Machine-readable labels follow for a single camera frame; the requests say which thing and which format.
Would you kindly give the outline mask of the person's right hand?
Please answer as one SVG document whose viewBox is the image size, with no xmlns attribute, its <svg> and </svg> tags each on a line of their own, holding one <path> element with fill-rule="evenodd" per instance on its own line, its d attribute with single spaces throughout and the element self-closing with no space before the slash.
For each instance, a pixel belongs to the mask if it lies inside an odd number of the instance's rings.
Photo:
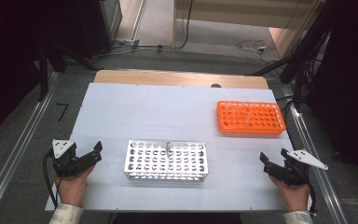
<svg viewBox="0 0 358 224">
<path fill-rule="evenodd" d="M 308 209 L 310 196 L 310 188 L 308 185 L 287 186 L 273 176 L 270 176 L 269 179 L 278 188 L 288 212 L 306 211 Z"/>
</svg>

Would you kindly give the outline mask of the silver metal test tube rack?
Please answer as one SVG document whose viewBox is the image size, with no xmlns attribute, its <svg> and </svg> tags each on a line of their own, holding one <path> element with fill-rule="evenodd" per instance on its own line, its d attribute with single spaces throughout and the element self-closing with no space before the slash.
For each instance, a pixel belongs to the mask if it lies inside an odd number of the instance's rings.
<svg viewBox="0 0 358 224">
<path fill-rule="evenodd" d="M 207 147 L 203 142 L 130 140 L 124 164 L 127 178 L 147 180 L 203 181 L 209 174 Z"/>
</svg>

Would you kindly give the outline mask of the black metal stand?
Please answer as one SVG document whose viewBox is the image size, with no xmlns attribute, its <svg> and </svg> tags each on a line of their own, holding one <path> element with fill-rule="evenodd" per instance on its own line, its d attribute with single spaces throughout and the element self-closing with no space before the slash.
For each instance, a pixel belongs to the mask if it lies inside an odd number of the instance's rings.
<svg viewBox="0 0 358 224">
<path fill-rule="evenodd" d="M 40 95 L 39 102 L 42 102 L 48 94 L 48 65 L 45 52 L 45 44 L 39 44 L 39 72 L 40 72 Z"/>
<path fill-rule="evenodd" d="M 307 64 L 313 60 L 316 50 L 319 49 L 330 33 L 333 24 L 331 18 L 336 2 L 337 0 L 323 0 L 320 13 L 316 16 L 309 30 L 296 42 L 294 50 L 279 61 L 253 72 L 252 76 L 261 77 L 272 70 L 283 67 L 279 80 L 282 84 L 289 84 L 292 80 L 295 82 L 292 102 L 295 106 L 298 106 Z"/>
</svg>

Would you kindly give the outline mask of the grey power strip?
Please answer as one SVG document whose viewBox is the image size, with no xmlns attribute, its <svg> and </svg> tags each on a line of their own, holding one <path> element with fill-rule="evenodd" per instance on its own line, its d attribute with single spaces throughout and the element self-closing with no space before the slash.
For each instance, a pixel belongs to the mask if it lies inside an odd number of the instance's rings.
<svg viewBox="0 0 358 224">
<path fill-rule="evenodd" d="M 113 42 L 114 47 L 131 47 L 137 48 L 139 46 L 139 39 L 131 40 L 131 39 L 124 39 L 124 40 L 115 40 Z"/>
</svg>

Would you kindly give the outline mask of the orange plastic test tube rack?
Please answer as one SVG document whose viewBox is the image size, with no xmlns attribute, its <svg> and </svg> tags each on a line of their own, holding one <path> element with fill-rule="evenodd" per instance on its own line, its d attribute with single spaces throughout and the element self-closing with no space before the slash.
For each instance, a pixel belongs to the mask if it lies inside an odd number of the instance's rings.
<svg viewBox="0 0 358 224">
<path fill-rule="evenodd" d="M 226 103 L 246 103 L 254 107 L 253 115 L 233 114 L 226 111 Z M 221 133 L 281 134 L 286 130 L 280 107 L 276 103 L 218 101 L 217 123 Z"/>
</svg>

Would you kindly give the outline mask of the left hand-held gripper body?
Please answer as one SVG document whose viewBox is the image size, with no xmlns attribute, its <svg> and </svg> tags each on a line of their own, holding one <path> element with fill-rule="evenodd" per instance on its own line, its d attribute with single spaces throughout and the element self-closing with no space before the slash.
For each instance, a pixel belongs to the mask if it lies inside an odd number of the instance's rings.
<svg viewBox="0 0 358 224">
<path fill-rule="evenodd" d="M 73 144 L 73 140 L 52 140 L 53 149 L 53 167 L 58 177 L 74 177 L 87 169 L 81 169 L 79 167 L 79 159 L 70 160 L 70 146 Z"/>
</svg>

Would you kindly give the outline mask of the white board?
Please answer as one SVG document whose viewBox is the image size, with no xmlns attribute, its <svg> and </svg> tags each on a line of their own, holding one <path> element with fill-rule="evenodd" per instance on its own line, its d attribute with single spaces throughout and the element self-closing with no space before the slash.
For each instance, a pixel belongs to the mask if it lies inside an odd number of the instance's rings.
<svg viewBox="0 0 358 224">
<path fill-rule="evenodd" d="M 272 102 L 270 90 L 89 84 L 72 131 L 77 153 L 103 146 L 88 178 L 84 207 L 91 211 L 241 212 L 282 210 L 264 173 L 261 153 L 282 162 L 287 133 L 225 134 L 218 130 L 220 100 Z M 124 162 L 130 140 L 203 142 L 209 173 L 202 182 L 132 180 Z"/>
</svg>

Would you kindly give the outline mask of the aluminium floor rail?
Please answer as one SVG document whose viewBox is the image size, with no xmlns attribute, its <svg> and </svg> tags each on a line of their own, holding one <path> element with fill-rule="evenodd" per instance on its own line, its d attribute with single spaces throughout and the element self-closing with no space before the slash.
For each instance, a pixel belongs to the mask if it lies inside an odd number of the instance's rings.
<svg viewBox="0 0 358 224">
<path fill-rule="evenodd" d="M 14 172 L 20 164 L 25 150 L 31 141 L 31 138 L 34 135 L 34 132 L 48 107 L 60 77 L 61 73 L 57 72 L 53 72 L 48 77 L 48 92 L 40 102 L 35 104 L 32 114 L 21 131 L 21 135 L 16 140 L 12 149 L 7 153 L 7 159 L 0 169 L 0 200 L 3 197 Z"/>
<path fill-rule="evenodd" d="M 290 100 L 294 99 L 294 92 L 291 86 L 289 84 L 283 84 L 281 89 L 283 96 L 287 98 L 287 105 L 283 112 L 294 125 L 291 131 L 295 131 L 299 136 L 302 147 L 316 159 L 319 159 L 320 156 L 317 147 L 310 135 L 302 110 L 297 109 L 295 103 L 290 103 Z M 310 172 L 310 176 L 314 179 L 317 190 L 319 190 L 322 195 L 322 199 L 318 201 L 326 205 L 333 223 L 349 224 L 328 173 L 321 168 L 311 168 Z"/>
</svg>

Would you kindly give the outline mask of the person's left hand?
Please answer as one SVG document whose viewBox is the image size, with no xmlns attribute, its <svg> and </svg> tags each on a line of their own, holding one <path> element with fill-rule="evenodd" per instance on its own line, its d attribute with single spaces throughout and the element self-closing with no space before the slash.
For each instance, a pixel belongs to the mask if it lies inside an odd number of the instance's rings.
<svg viewBox="0 0 358 224">
<path fill-rule="evenodd" d="M 58 187 L 58 194 L 60 196 L 60 202 L 70 204 L 76 207 L 82 207 L 84 203 L 84 195 L 87 189 L 87 178 L 94 170 L 91 166 L 86 171 L 75 177 L 57 177 L 55 184 Z"/>
</svg>

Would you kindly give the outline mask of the wooden table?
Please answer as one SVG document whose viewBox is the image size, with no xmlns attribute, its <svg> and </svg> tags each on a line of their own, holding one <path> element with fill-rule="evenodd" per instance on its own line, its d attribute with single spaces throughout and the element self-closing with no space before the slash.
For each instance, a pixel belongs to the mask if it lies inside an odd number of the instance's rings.
<svg viewBox="0 0 358 224">
<path fill-rule="evenodd" d="M 269 88 L 263 77 L 146 70 L 101 70 L 97 72 L 94 82 L 257 90 Z"/>
</svg>

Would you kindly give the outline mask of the dark metal cabinet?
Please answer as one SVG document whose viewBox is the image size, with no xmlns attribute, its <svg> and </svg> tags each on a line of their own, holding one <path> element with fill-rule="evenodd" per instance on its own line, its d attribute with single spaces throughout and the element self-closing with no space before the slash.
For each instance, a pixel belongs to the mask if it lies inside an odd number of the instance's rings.
<svg viewBox="0 0 358 224">
<path fill-rule="evenodd" d="M 77 0 L 91 58 L 112 48 L 122 21 L 119 0 Z"/>
</svg>

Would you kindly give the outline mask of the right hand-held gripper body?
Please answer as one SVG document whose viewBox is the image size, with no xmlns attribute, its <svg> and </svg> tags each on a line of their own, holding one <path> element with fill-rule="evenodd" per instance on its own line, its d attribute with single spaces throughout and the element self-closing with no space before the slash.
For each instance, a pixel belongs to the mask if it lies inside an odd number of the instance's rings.
<svg viewBox="0 0 358 224">
<path fill-rule="evenodd" d="M 282 181 L 287 186 L 301 186 L 309 181 L 309 168 L 311 166 L 327 170 L 328 166 L 307 150 L 299 149 L 288 152 L 291 160 L 284 159 L 284 166 L 280 166 L 272 161 L 273 172 L 268 174 Z"/>
</svg>

